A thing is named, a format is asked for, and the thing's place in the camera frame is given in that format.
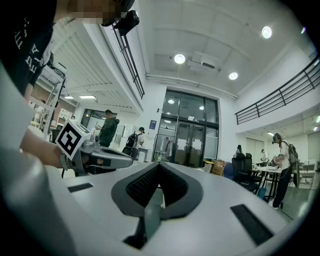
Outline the person's left hand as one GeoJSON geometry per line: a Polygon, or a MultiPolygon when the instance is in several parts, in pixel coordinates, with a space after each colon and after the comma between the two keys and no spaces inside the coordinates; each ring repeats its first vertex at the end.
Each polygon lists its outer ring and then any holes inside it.
{"type": "Polygon", "coordinates": [[[85,169],[88,169],[90,167],[96,167],[96,166],[102,167],[104,164],[104,159],[92,156],[90,154],[86,154],[81,157],[81,162],[83,167],[85,169]]]}

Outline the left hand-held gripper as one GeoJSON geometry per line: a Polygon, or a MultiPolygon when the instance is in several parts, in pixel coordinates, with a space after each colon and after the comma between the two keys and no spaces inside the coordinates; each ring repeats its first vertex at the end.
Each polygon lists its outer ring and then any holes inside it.
{"type": "Polygon", "coordinates": [[[98,136],[75,120],[67,120],[60,129],[55,143],[61,150],[60,163],[64,170],[73,170],[76,176],[102,174],[130,167],[131,156],[100,145],[98,136]],[[84,168],[82,156],[92,155],[103,159],[101,167],[84,168]]]}

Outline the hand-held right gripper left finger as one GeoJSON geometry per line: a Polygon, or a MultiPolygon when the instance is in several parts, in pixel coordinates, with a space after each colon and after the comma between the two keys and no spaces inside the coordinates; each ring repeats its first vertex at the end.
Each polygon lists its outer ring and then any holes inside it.
{"type": "Polygon", "coordinates": [[[139,218],[123,214],[112,196],[122,201],[125,188],[113,193],[118,182],[131,175],[150,170],[156,163],[144,163],[109,173],[62,179],[59,171],[48,168],[49,188],[58,212],[71,235],[77,253],[158,253],[157,234],[137,249],[124,240],[135,234],[139,218]]]}

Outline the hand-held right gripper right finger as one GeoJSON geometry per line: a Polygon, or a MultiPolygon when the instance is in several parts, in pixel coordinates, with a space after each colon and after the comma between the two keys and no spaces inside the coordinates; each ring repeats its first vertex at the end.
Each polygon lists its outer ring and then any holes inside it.
{"type": "Polygon", "coordinates": [[[163,221],[149,241],[150,254],[274,254],[287,241],[288,222],[266,202],[225,177],[170,163],[203,189],[186,217],[163,221]],[[256,245],[232,207],[245,205],[271,232],[256,245]]]}

